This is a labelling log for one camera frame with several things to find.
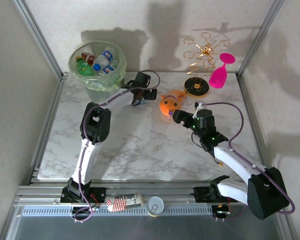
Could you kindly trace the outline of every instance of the water bottle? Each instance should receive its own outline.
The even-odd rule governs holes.
[[[114,58],[115,50],[112,47],[107,47],[103,52],[94,60],[93,69],[99,72],[108,66],[109,62]]]
[[[101,72],[100,74],[101,75],[104,75],[104,74],[108,74],[110,73],[111,71],[115,70],[119,65],[119,61],[118,60],[113,60],[111,62],[111,64],[109,64],[108,66],[106,66]]]
[[[81,56],[77,56],[75,58],[77,64],[76,69],[82,76],[93,76],[95,75],[92,67],[89,65],[87,61],[85,61]]]

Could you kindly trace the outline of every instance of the marble surface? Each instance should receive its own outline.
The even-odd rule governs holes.
[[[149,74],[150,86],[154,86],[158,80],[154,74]],[[133,80],[135,75],[129,72],[125,80]],[[160,95],[172,89],[183,89],[188,76],[180,72],[159,72],[159,75],[161,84],[156,100],[135,107],[126,106],[111,118],[110,134],[93,166],[93,179],[211,180],[229,175],[239,180],[228,166],[219,166],[211,155],[192,143],[190,129],[160,112]],[[194,113],[197,100],[188,96],[182,109]],[[233,146],[260,162],[236,75],[229,73],[222,89],[211,87],[199,100],[230,102],[243,111],[245,125]],[[73,174],[81,148],[80,123],[88,102],[81,85],[68,77],[40,166],[39,180],[67,180]],[[217,130],[230,139],[241,124],[237,110],[227,105],[208,108],[213,112]],[[199,139],[194,136],[194,141],[198,143]]]

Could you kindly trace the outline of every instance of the orange plush toy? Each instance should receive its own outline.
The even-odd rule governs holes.
[[[166,95],[161,95],[160,110],[166,116],[172,116],[175,110],[181,109],[181,102],[186,97],[186,93],[180,90],[172,90]]]

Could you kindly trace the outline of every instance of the purple cable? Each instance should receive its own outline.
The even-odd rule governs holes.
[[[157,83],[157,85],[155,85],[154,87],[133,87],[133,88],[127,89],[127,90],[125,90],[125,91],[123,91],[123,92],[121,92],[121,93],[119,93],[119,94],[113,96],[113,97],[110,98],[107,102],[104,102],[104,103],[102,103],[102,104],[98,104],[98,105],[96,105],[96,106],[93,106],[92,108],[89,109],[89,111],[86,113],[86,115],[85,115],[84,118],[83,118],[83,133],[84,133],[84,137],[87,139],[87,141],[86,141],[86,144],[85,144],[85,146],[84,146],[84,148],[83,148],[83,150],[82,150],[82,155],[81,155],[80,164],[79,164],[79,171],[78,171],[78,181],[79,181],[79,191],[80,191],[80,194],[82,195],[84,201],[88,204],[88,206],[82,207],[82,208],[80,208],[78,211],[75,212],[75,214],[74,214],[74,221],[75,221],[75,222],[81,222],[81,223],[83,223],[83,222],[89,220],[89,219],[92,217],[92,215],[93,215],[93,208],[92,208],[90,202],[88,201],[88,199],[85,197],[85,195],[84,195],[84,193],[83,193],[83,191],[82,191],[82,187],[81,187],[81,184],[82,184],[82,181],[81,181],[81,177],[82,177],[82,176],[81,176],[81,168],[82,168],[82,163],[83,163],[83,161],[84,161],[85,152],[86,152],[87,147],[88,147],[88,144],[89,144],[89,142],[90,142],[89,137],[88,137],[88,134],[87,134],[87,120],[88,120],[88,117],[90,116],[90,114],[91,114],[95,109],[97,109],[97,108],[99,108],[99,107],[102,107],[102,106],[105,106],[105,105],[107,105],[108,103],[111,103],[113,100],[115,100],[116,98],[118,98],[118,97],[121,96],[122,94],[126,94],[126,93],[131,92],[131,91],[136,90],[136,89],[141,89],[141,90],[151,90],[151,89],[156,89],[156,88],[159,86],[159,84],[160,84],[160,82],[161,82],[161,79],[160,79],[160,76],[159,76],[158,73],[156,73],[155,71],[152,71],[152,70],[142,70],[142,71],[140,71],[140,72],[141,72],[141,73],[144,73],[144,72],[154,73],[154,74],[158,77],[158,83]],[[87,217],[84,218],[83,220],[78,220],[78,219],[77,219],[77,214],[80,213],[80,212],[83,211],[83,210],[86,210],[86,209],[90,209],[90,214],[89,214],[89,216],[87,216]]]
[[[292,199],[288,196],[288,194],[268,175],[266,174],[264,171],[262,171],[260,168],[258,168],[257,166],[253,166],[253,163],[250,162],[248,159],[246,159],[244,156],[242,156],[239,152],[237,152],[233,147],[232,147],[232,141],[241,133],[242,129],[244,128],[244,115],[242,113],[242,111],[240,110],[239,107],[237,107],[236,105],[230,103],[230,102],[211,102],[211,103],[203,103],[204,106],[210,106],[210,105],[218,105],[218,104],[224,104],[224,105],[229,105],[232,106],[234,108],[236,108],[241,116],[241,127],[239,129],[239,131],[229,140],[229,148],[233,150],[233,152],[235,154],[237,154],[243,161],[245,161],[247,164],[249,164],[251,167],[255,168],[258,172],[260,172],[262,175],[264,175],[270,183],[272,183],[276,189],[278,189],[278,191],[289,201],[289,203],[291,204],[291,210],[289,211],[278,211],[279,214],[284,214],[284,215],[288,215],[288,214],[292,214],[295,210],[295,204],[292,201]]]

